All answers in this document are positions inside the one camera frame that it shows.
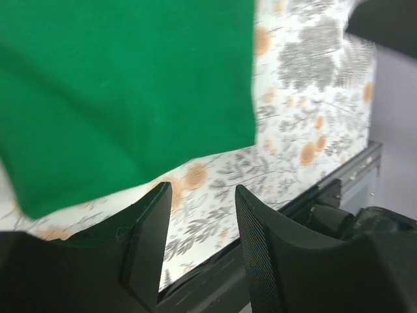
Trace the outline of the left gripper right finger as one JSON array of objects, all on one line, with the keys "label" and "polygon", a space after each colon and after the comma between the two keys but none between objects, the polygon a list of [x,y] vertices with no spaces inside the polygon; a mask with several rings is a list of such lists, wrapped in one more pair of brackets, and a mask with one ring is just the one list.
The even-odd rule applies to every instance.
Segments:
[{"label": "left gripper right finger", "polygon": [[415,220],[316,190],[276,211],[240,185],[235,203],[254,312],[416,311]]}]

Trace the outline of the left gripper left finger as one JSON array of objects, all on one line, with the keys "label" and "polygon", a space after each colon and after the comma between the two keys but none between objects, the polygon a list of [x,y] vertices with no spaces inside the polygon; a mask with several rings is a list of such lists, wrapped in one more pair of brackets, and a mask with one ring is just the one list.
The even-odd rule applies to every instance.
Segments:
[{"label": "left gripper left finger", "polygon": [[160,183],[63,241],[1,233],[2,312],[154,312],[171,211]]}]

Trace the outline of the green t shirt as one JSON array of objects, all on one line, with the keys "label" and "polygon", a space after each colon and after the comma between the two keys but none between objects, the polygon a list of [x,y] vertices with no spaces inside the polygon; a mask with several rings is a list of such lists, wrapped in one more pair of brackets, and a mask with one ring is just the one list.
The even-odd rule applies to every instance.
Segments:
[{"label": "green t shirt", "polygon": [[1,162],[59,209],[255,143],[253,1],[2,1]]}]

